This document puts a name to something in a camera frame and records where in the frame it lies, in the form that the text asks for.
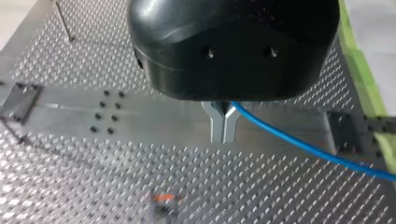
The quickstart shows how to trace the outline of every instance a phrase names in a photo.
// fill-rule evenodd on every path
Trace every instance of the aluminum tread plate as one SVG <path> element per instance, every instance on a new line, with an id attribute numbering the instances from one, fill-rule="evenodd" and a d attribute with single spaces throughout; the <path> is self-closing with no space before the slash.
<path id="1" fill-rule="evenodd" d="M 210 144 L 199 103 L 169 99 L 144 79 L 129 41 L 126 4 L 61 1 L 76 38 L 70 44 L 50 1 L 39 0 L 11 39 L 14 48 L 2 52 L 13 55 L 3 62 L 16 65 L 2 79 L 45 88 L 21 130 L 30 144 L 0 132 L 0 222 L 148 223 L 154 189 L 184 196 L 180 223 L 396 223 L 389 182 L 305 155 L 246 120 L 238 121 L 235 143 Z M 28 25 L 35 27 L 33 38 L 31 32 L 21 36 Z M 24 52 L 15 50 L 19 43 L 26 43 Z M 0 96 L 9 88 L 0 87 Z M 126 96 L 120 99 L 117 91 Z M 288 110 L 284 122 L 279 104 L 318 112 L 306 115 L 297 131 L 298 113 Z M 338 44 L 306 93 L 252 111 L 326 147 L 325 109 L 361 114 Z M 90 132 L 91 125 L 99 132 Z M 113 134 L 106 133 L 110 126 Z"/>

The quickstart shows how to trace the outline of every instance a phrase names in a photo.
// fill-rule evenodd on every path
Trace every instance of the mounting hole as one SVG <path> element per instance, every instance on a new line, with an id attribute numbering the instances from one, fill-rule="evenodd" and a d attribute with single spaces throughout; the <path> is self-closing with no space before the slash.
<path id="1" fill-rule="evenodd" d="M 215 57 L 215 51 L 210 47 L 204 47 L 201 49 L 201 54 L 207 59 L 212 59 Z"/>
<path id="2" fill-rule="evenodd" d="M 262 56 L 264 58 L 276 58 L 277 49 L 274 47 L 268 47 L 262 51 Z"/>

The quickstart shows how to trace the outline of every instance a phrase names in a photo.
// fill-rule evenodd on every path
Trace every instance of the black plastic housing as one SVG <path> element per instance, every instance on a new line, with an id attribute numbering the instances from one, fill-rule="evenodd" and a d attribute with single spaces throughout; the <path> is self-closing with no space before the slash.
<path id="1" fill-rule="evenodd" d="M 132 0 L 135 55 L 154 89 L 195 101 L 273 101 L 310 87 L 338 0 Z"/>

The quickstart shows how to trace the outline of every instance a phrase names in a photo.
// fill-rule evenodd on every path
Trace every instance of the diamond plate surface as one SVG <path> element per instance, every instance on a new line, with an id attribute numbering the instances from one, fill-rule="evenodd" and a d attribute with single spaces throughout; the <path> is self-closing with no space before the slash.
<path id="1" fill-rule="evenodd" d="M 383 186 L 343 166 L 231 149 L 0 133 L 2 223 L 147 223 L 150 191 L 180 223 L 395 223 Z"/>
<path id="2" fill-rule="evenodd" d="M 53 12 L 24 52 L 13 78 L 66 87 L 119 89 L 157 97 L 138 68 L 126 20 L 127 0 L 61 1 L 76 41 L 65 41 Z M 318 82 L 301 96 L 281 104 L 350 110 L 357 96 L 336 41 Z"/>
<path id="3" fill-rule="evenodd" d="M 45 123 L 44 128 L 31 127 L 33 133 L 28 134 L 28 139 L 32 146 L 20 146 L 8 133 L 0 133 L 1 223 L 149 223 L 152 189 L 184 195 L 181 223 L 396 223 L 394 190 L 389 183 L 343 166 L 296 157 L 287 148 L 269 148 L 269 143 L 261 146 L 261 142 L 253 145 L 259 150 L 250 148 L 247 141 L 227 147 L 203 147 L 206 142 L 188 144 L 187 139 L 176 141 L 169 137 L 177 143 L 158 143 L 158 135 L 149 135 L 155 128 L 160 129 L 158 133 L 166 130 L 166 136 L 187 136 L 182 134 L 188 130 L 186 127 L 196 125 L 191 130 L 204 130 L 205 126 L 196 120 L 188 123 L 189 117 L 183 117 L 185 111 L 195 107 L 168 100 L 145 80 L 129 41 L 126 4 L 126 0 L 61 1 L 64 18 L 76 40 L 71 44 L 65 41 L 55 13 L 49 12 L 11 72 L 15 80 L 47 85 L 45 103 L 61 104 L 52 100 L 64 97 L 62 103 L 72 106 L 56 107 L 58 111 L 42 112 L 41 119 L 31 120 L 35 125 Z M 80 94 L 76 101 L 64 96 L 65 90 L 73 88 Z M 99 101 L 97 95 L 102 93 L 92 92 L 98 89 L 126 91 L 130 101 L 122 105 L 125 111 L 121 113 L 132 113 L 134 117 L 126 117 L 132 124 L 120 119 L 117 131 L 124 130 L 123 136 L 135 142 L 114 141 L 117 133 L 110 141 L 91 140 L 87 137 L 91 135 L 78 132 L 79 127 L 90 127 L 83 126 L 89 121 L 78 114 L 92 110 L 93 118 L 93 101 Z M 131 95 L 143 97 L 128 98 Z M 145 99 L 153 97 L 164 99 L 164 103 L 157 101 L 159 107 L 148 106 L 154 103 Z M 166 102 L 172 103 L 176 112 L 166 108 Z M 312 88 L 297 98 L 277 103 L 359 108 L 338 43 Z M 72 108 L 73 113 L 68 114 L 67 108 Z M 145 113 L 144 108 L 152 111 Z M 149 116 L 165 108 L 168 117 Z M 177 120 L 180 130 L 175 130 L 175 125 L 160 127 L 152 123 L 136 127 L 147 120 L 175 119 L 172 116 L 184 118 Z M 67 124 L 58 118 L 66 119 Z M 45 133 L 39 134 L 46 127 Z M 54 131 L 61 129 L 79 137 Z M 252 134 L 242 132 L 240 136 Z"/>

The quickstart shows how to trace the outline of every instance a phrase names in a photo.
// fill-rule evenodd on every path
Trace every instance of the metal bracket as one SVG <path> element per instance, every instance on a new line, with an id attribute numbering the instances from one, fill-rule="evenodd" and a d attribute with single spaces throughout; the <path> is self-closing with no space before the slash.
<path id="1" fill-rule="evenodd" d="M 229 103 L 202 102 L 210 117 L 210 140 L 212 143 L 230 143 L 235 140 L 236 122 L 241 114 Z"/>
<path id="2" fill-rule="evenodd" d="M 30 111 L 41 90 L 42 87 L 36 84 L 16 83 L 0 108 L 1 123 L 19 143 L 24 141 L 25 136 L 19 137 L 8 123 L 15 122 L 23 124 L 29 117 Z"/>
<path id="3" fill-rule="evenodd" d="M 396 133 L 396 118 L 393 117 L 364 117 L 368 131 L 376 133 Z"/>
<path id="4" fill-rule="evenodd" d="M 385 162 L 379 145 L 375 141 L 373 131 L 375 129 L 380 132 L 390 131 L 392 129 L 389 123 L 385 118 L 380 119 L 380 122 L 378 122 L 378 119 L 365 118 L 368 128 L 362 129 L 358 126 L 361 119 L 358 119 L 345 112 L 326 112 L 332 154 L 341 154 L 342 157 L 354 162 L 370 163 L 376 168 L 384 168 Z"/>

